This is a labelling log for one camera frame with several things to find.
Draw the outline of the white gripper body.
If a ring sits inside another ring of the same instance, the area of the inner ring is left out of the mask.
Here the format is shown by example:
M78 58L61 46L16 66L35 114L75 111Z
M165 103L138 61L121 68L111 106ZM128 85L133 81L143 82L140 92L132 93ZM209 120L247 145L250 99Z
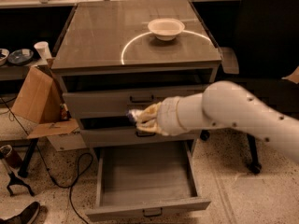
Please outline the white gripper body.
M176 136L186 133L178 119L177 106L179 96L168 97L161 102L157 112L157 124L162 135Z

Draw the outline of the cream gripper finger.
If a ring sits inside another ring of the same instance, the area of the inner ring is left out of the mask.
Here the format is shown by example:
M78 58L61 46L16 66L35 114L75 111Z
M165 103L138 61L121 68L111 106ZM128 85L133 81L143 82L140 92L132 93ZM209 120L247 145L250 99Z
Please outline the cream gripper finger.
M150 105L145 109L131 109L135 111L135 122L147 122L157 117L161 102Z
M150 120L144 123L137 123L136 128L140 131L147 132L147 133L158 133L158 134L163 133L163 130L155 120Z

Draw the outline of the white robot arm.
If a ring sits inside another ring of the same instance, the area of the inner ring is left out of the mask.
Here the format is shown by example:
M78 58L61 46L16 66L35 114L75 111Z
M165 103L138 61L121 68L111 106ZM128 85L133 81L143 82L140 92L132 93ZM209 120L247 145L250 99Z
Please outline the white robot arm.
M232 128L299 162L299 120L276 111L230 81L215 82L194 95L167 97L143 110L131 109L128 117L138 130L164 136Z

